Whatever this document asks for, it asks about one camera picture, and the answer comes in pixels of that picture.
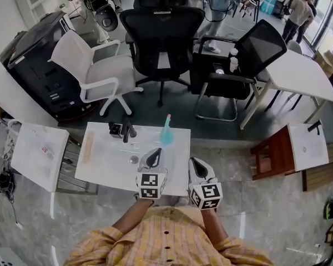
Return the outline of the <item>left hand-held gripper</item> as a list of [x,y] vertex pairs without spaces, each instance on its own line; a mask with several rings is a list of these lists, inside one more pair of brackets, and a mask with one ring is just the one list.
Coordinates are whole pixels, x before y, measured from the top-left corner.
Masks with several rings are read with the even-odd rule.
[[[165,151],[162,148],[150,150],[140,159],[138,171],[151,168],[156,168],[158,171],[165,170]],[[143,199],[158,200],[166,183],[166,172],[144,171],[138,172],[136,176],[139,197]]]

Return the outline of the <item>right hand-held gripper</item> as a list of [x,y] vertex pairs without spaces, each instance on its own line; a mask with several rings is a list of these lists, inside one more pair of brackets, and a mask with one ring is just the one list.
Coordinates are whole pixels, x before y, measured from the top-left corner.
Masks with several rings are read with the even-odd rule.
[[[205,161],[194,157],[189,159],[190,199],[199,210],[216,209],[223,199],[221,183],[215,177],[213,168]],[[199,183],[198,178],[205,180]]]

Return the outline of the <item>person's right forearm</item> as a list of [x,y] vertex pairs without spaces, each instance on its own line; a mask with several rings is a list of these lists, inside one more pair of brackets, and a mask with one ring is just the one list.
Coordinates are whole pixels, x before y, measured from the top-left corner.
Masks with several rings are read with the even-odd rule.
[[213,245],[227,239],[228,234],[215,209],[201,210],[201,215],[205,226],[205,232]]

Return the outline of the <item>person's left forearm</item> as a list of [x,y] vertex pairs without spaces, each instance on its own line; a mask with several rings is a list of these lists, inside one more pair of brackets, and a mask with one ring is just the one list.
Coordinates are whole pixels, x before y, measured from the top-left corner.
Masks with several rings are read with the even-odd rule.
[[150,199],[138,199],[122,216],[113,224],[113,227],[123,234],[134,229],[145,216],[148,208],[154,203]]

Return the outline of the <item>white basin table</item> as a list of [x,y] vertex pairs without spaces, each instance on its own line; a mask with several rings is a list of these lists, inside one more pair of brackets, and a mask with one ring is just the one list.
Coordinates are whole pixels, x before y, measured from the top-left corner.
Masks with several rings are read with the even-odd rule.
[[[135,125],[134,128],[137,136],[130,137],[128,142],[124,143],[122,139],[110,136],[107,123],[89,122],[80,150],[75,177],[102,186],[137,191],[135,178],[140,159],[150,150],[161,147],[165,151],[165,167],[168,170],[163,194],[186,196],[189,184],[188,161],[191,131],[173,128],[174,141],[171,145],[164,146],[159,140],[161,127]],[[89,162],[83,164],[83,151],[89,131],[95,133],[94,144]],[[130,162],[133,155],[139,157],[137,164]]]

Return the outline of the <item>small black box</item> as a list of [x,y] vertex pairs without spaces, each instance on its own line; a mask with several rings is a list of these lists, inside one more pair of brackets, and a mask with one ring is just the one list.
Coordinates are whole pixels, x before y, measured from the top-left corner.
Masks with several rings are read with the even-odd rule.
[[122,124],[117,124],[111,121],[108,123],[108,126],[109,126],[109,134],[111,137],[118,139],[122,138],[122,127],[123,127]]

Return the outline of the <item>beige wooden strip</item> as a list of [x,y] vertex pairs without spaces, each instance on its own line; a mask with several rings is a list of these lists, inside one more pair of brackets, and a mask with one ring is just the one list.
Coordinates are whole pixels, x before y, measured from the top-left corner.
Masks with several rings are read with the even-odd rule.
[[89,131],[88,134],[87,134],[85,148],[84,148],[84,151],[83,151],[83,160],[82,160],[83,164],[88,163],[90,158],[91,158],[92,147],[93,147],[93,144],[94,144],[94,134],[95,133],[93,131]]

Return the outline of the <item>wooden cabinet with white basin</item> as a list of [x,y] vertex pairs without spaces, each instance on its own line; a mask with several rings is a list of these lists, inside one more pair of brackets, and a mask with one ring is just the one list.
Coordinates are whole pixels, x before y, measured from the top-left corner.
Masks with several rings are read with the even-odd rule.
[[251,148],[256,170],[253,180],[289,175],[329,163],[322,125],[320,135],[308,132],[312,124],[287,124],[269,138]]

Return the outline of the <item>person's yellow plaid shirt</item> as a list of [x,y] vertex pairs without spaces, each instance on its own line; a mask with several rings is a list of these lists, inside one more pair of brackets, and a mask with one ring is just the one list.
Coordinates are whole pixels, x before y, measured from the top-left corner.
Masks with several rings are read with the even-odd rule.
[[275,266],[238,237],[213,245],[201,211],[192,206],[151,207],[127,234],[96,229],[72,250],[64,266]]

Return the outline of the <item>metal rack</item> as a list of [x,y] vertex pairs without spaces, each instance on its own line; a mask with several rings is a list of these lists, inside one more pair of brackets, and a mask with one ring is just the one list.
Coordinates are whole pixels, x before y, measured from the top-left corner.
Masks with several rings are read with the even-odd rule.
[[60,164],[56,192],[92,196],[98,194],[99,186],[96,183],[89,183],[75,177],[81,147],[82,144],[79,141],[71,136],[68,137]]

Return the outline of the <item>white office chair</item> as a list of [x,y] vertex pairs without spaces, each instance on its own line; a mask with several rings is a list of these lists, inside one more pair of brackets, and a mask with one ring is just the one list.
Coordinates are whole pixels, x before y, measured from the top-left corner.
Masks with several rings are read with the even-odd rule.
[[128,93],[142,93],[137,87],[135,69],[130,55],[114,55],[94,62],[97,50],[109,46],[120,46],[119,40],[113,40],[90,47],[74,30],[67,31],[54,47],[50,62],[54,62],[73,75],[80,86],[80,99],[89,104],[106,100],[100,109],[103,116],[108,106],[118,100],[127,115],[133,112],[123,96]]

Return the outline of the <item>red white label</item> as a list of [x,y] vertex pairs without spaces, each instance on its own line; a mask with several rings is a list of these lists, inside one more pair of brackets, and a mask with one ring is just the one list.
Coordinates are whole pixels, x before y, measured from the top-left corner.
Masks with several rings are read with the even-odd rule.
[[54,153],[51,151],[49,147],[42,146],[41,150],[50,160],[54,159]]

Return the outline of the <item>small white basin stand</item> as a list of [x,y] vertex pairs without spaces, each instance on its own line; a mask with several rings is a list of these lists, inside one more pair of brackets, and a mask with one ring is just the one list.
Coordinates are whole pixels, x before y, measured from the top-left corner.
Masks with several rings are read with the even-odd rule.
[[[30,124],[21,125],[11,159],[11,167],[48,192],[55,192],[67,130]],[[50,160],[41,150],[47,146],[54,153]]]

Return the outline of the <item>wooden crate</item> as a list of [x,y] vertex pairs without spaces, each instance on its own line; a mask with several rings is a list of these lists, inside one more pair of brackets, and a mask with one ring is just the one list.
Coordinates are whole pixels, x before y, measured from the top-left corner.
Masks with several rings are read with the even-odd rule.
[[304,192],[314,191],[333,181],[333,144],[327,144],[329,163],[301,172]]

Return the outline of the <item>short black faucet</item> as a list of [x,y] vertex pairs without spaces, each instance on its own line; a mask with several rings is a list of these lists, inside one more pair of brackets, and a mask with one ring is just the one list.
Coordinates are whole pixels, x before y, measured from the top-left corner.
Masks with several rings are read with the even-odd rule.
[[320,135],[320,129],[319,126],[322,125],[321,120],[318,120],[317,122],[315,122],[314,124],[312,124],[310,127],[307,128],[308,132],[312,132],[313,130],[316,130],[317,135]]

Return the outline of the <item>black mesh office chair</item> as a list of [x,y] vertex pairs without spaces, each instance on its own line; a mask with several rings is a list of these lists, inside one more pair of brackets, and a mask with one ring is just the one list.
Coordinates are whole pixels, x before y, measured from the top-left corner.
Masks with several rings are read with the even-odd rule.
[[205,12],[191,0],[134,0],[133,8],[122,11],[120,21],[127,31],[126,43],[136,70],[145,76],[137,84],[174,81],[193,62],[193,40]]

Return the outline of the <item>white desk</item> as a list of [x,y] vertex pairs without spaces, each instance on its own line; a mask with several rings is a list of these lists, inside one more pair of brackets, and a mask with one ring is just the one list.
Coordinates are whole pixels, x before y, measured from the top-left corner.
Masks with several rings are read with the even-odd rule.
[[305,120],[306,124],[312,121],[328,101],[333,103],[333,87],[318,63],[291,50],[268,65],[260,75],[269,79],[265,83],[251,85],[255,103],[241,122],[241,130],[255,114],[270,89],[312,97],[316,109]]

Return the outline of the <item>black cantilever chair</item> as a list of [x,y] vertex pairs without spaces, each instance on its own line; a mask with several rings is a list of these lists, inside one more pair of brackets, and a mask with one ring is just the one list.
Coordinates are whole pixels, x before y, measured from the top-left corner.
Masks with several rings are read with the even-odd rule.
[[[233,43],[238,50],[238,68],[230,71],[230,57],[209,55],[203,53],[207,41],[220,41]],[[236,107],[238,100],[245,100],[250,95],[252,84],[256,84],[256,76],[268,65],[287,52],[286,44],[280,33],[266,20],[257,22],[243,37],[238,40],[204,36],[199,50],[193,53],[193,62],[190,68],[191,93],[198,96],[195,105],[195,116],[198,119],[210,119],[232,122],[233,119],[201,116],[198,114],[201,100],[204,96],[221,97],[233,101]],[[217,74],[213,64],[222,65],[224,74]]]

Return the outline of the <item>marble patterned panel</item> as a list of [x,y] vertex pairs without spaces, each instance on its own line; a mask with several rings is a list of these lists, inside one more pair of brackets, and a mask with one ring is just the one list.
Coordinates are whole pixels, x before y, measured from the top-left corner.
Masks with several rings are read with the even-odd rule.
[[9,129],[7,127],[8,121],[9,119],[0,119],[0,157],[10,161],[21,125],[14,125]]

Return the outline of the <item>large black cabinet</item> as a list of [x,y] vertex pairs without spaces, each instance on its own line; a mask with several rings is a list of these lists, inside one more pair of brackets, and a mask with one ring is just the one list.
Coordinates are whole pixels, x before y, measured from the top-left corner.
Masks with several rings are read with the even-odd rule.
[[78,81],[50,62],[54,47],[73,25],[62,11],[43,17],[28,31],[17,33],[0,54],[0,62],[24,91],[50,116],[70,121],[95,110],[99,103],[80,99]]

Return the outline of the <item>black white domed device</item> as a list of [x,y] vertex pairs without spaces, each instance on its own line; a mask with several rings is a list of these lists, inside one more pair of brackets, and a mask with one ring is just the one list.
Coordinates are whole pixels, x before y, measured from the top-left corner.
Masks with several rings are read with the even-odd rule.
[[118,17],[110,0],[83,0],[88,10],[92,11],[97,23],[107,32],[118,26]]

